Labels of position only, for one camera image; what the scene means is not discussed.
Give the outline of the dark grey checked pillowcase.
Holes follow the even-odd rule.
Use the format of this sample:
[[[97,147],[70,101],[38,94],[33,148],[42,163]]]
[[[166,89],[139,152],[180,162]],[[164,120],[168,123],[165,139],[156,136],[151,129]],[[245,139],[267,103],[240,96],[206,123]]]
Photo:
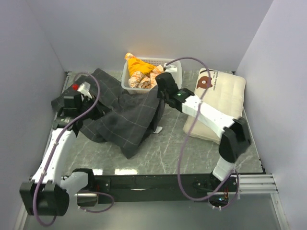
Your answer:
[[[97,120],[84,120],[81,132],[94,142],[117,145],[127,159],[135,156],[143,141],[156,131],[164,113],[165,102],[157,97],[157,88],[130,94],[102,69],[96,69],[91,77],[80,76],[76,82],[88,82],[90,93],[98,95],[106,106]]]

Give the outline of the cream pillow with bear print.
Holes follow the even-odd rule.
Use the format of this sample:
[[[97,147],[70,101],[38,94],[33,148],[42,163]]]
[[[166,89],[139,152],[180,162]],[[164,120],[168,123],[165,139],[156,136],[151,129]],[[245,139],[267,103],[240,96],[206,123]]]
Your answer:
[[[207,90],[203,101],[222,113],[238,118],[243,113],[246,80],[240,76],[217,70],[201,68],[194,94],[200,97]]]

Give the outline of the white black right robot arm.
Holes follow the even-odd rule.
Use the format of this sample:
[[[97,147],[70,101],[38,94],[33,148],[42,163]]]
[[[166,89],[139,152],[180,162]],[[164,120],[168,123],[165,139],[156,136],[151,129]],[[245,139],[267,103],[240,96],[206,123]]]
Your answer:
[[[194,117],[219,138],[220,159],[217,162],[211,178],[211,187],[222,191],[227,186],[227,175],[234,169],[239,156],[251,145],[251,137],[246,119],[237,119],[226,115],[212,106],[204,103],[192,91],[179,89],[171,73],[162,73],[156,77],[158,86],[157,97],[163,99],[170,107]]]

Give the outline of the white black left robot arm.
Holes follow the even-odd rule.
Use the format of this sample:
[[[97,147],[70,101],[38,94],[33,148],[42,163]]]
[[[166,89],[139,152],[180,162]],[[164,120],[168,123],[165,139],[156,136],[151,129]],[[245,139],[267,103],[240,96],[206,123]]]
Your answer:
[[[62,171],[83,121],[97,118],[97,99],[88,92],[73,91],[63,97],[52,124],[51,139],[43,160],[28,182],[20,186],[20,195],[29,215],[63,216],[70,198],[79,191],[86,193],[96,187],[91,169],[76,169],[67,180]]]

